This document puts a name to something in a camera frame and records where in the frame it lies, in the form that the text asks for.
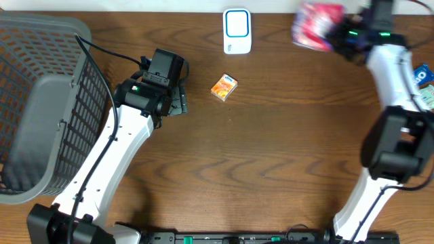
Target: blue snack wrapper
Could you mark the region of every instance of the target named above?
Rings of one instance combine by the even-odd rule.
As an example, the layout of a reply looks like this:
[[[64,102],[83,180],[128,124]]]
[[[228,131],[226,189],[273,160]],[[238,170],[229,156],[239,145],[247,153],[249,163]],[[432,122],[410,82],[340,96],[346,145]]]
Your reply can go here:
[[[423,64],[414,70],[414,83],[421,86],[434,80],[434,74],[428,68],[428,64]]]

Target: orange and white packet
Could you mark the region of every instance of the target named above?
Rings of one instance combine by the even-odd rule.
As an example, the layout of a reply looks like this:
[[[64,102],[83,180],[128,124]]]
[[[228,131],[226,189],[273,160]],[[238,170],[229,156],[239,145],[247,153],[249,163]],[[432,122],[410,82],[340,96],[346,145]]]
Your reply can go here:
[[[238,86],[238,81],[226,74],[211,88],[211,93],[223,100],[229,97],[229,94]]]

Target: gray plastic basket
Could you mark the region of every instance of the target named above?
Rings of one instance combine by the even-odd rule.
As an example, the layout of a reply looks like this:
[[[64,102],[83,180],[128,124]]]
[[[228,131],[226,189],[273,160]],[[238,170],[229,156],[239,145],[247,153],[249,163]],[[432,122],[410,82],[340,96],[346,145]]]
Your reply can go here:
[[[89,154],[106,92],[73,18],[0,13],[0,203],[57,195]]]

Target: white rectangular device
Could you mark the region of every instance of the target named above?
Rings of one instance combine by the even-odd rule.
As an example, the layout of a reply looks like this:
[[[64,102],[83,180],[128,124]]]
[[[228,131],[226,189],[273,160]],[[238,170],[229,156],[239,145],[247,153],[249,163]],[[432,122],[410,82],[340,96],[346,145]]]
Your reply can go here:
[[[223,13],[223,50],[226,54],[246,54],[252,47],[252,22],[247,9],[227,9]]]

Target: wooden table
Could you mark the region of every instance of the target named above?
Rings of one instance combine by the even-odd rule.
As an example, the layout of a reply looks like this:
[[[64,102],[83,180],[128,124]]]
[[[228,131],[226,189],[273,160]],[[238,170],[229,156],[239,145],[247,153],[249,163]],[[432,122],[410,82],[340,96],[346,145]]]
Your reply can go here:
[[[380,112],[375,84],[364,67],[292,44],[293,15],[253,14],[252,51],[228,56],[221,14],[46,14],[84,21],[94,43],[115,52],[151,57],[159,47],[191,65],[189,113],[165,118],[138,151],[108,225],[213,232],[285,231],[299,223],[325,228],[346,203],[361,169],[361,141]],[[411,41],[425,38],[431,25],[429,17],[397,19]],[[432,44],[415,50],[415,66],[434,64],[433,51]],[[127,60],[92,53],[113,87],[136,71]],[[226,102],[210,93],[223,73],[239,80]],[[432,186],[397,193],[372,230],[396,230],[401,243],[432,243],[433,193]],[[35,203],[52,200],[2,205],[0,243],[28,242],[27,214]]]

